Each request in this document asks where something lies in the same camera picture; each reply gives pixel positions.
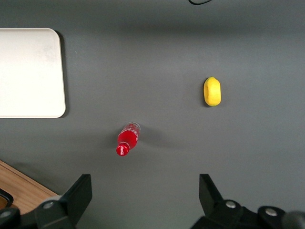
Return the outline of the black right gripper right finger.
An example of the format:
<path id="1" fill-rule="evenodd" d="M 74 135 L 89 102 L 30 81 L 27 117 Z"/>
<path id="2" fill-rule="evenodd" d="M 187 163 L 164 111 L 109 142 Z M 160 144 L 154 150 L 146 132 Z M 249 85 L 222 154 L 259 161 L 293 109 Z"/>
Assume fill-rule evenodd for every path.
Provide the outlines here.
<path id="1" fill-rule="evenodd" d="M 199 200 L 204 216 L 193 229 L 258 229 L 257 214 L 234 200 L 223 199 L 208 174 L 199 176 Z"/>

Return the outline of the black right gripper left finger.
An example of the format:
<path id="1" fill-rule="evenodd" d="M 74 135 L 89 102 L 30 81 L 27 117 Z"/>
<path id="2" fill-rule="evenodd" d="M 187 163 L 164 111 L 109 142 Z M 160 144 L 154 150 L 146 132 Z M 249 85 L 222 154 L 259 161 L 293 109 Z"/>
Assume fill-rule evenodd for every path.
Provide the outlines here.
<path id="1" fill-rule="evenodd" d="M 61 196 L 43 202 L 35 210 L 39 229 L 74 229 L 92 200 L 91 175 L 83 174 Z"/>

